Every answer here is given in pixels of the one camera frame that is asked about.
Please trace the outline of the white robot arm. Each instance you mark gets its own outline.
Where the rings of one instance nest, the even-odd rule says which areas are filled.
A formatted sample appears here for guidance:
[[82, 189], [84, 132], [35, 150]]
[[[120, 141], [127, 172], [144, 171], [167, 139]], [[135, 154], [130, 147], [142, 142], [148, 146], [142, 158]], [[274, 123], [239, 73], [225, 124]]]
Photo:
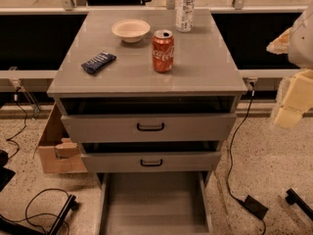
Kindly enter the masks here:
[[313, 108], [313, 4], [266, 51], [287, 54], [289, 62], [299, 67], [299, 72], [281, 81], [272, 112], [274, 126], [292, 129]]

